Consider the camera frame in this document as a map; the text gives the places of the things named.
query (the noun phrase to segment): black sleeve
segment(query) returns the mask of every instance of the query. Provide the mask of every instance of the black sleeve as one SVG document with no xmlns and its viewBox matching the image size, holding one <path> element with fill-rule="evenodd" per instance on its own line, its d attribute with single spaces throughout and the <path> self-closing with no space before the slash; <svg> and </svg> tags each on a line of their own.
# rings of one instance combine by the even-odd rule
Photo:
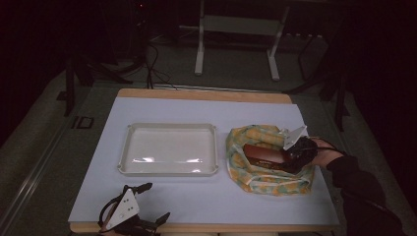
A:
<svg viewBox="0 0 417 236">
<path fill-rule="evenodd" d="M 354 156 L 328 164 L 333 185 L 341 188 L 347 235 L 405 235 L 399 219 L 386 209 L 386 195 L 377 178 L 359 168 Z"/>
</svg>

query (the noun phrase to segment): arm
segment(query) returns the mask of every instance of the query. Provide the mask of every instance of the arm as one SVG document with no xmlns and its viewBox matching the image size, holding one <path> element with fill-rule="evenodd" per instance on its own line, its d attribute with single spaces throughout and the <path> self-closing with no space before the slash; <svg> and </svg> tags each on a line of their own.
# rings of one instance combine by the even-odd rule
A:
<svg viewBox="0 0 417 236">
<path fill-rule="evenodd" d="M 331 147 L 315 141 L 319 147 Z M 341 188 L 347 235 L 405 235 L 400 221 L 386 209 L 386 196 L 379 181 L 359 168 L 356 157 L 319 150 L 313 164 L 329 170 L 333 186 Z"/>
</svg>

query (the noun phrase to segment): cloth bag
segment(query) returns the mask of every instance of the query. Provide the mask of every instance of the cloth bag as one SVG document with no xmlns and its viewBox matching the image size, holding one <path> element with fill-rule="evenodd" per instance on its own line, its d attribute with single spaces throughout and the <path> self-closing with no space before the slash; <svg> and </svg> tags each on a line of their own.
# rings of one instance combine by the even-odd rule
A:
<svg viewBox="0 0 417 236">
<path fill-rule="evenodd" d="M 251 165 L 245 156 L 244 144 L 282 149 L 285 132 L 269 125 L 250 125 L 230 131 L 226 139 L 227 169 L 231 179 L 244 191 L 275 196 L 311 193 L 314 165 L 305 165 L 299 173 L 291 174 Z"/>
</svg>

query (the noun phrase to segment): white tabletop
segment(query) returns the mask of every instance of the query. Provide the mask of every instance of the white tabletop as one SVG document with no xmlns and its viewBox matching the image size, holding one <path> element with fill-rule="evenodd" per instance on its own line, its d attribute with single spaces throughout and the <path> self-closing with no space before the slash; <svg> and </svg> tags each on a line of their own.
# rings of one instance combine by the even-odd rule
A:
<svg viewBox="0 0 417 236">
<path fill-rule="evenodd" d="M 128 126 L 133 123 L 210 123 L 217 130 L 217 172 L 202 177 L 128 177 L 117 169 Z M 124 185 L 153 187 L 137 195 L 142 219 L 155 221 L 171 212 L 160 229 L 175 225 L 272 225 L 334 226 L 338 219 L 320 168 L 317 167 L 312 193 L 305 196 L 275 197 L 244 192 L 229 177 L 225 139 L 232 128 L 253 124 L 275 125 L 293 130 L 304 125 L 296 104 L 117 97 L 95 150 L 82 188 L 69 217 L 77 225 L 95 223 L 103 206 L 117 197 Z"/>
</svg>

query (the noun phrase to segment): wooden table edge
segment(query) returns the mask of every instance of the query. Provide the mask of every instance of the wooden table edge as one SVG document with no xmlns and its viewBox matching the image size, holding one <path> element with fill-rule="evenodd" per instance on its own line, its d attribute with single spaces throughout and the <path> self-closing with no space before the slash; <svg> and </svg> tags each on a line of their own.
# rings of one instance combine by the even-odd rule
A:
<svg viewBox="0 0 417 236">
<path fill-rule="evenodd" d="M 117 97 L 218 100 L 218 101 L 292 104 L 292 100 L 287 94 L 253 92 L 253 91 L 122 88 L 119 90 Z"/>
<path fill-rule="evenodd" d="M 158 227 L 158 233 L 262 233 L 262 232 L 322 232 L 331 231 L 338 225 L 285 225 L 285 224 L 172 224 Z M 70 229 L 74 233 L 96 233 L 96 222 L 73 222 Z"/>
</svg>

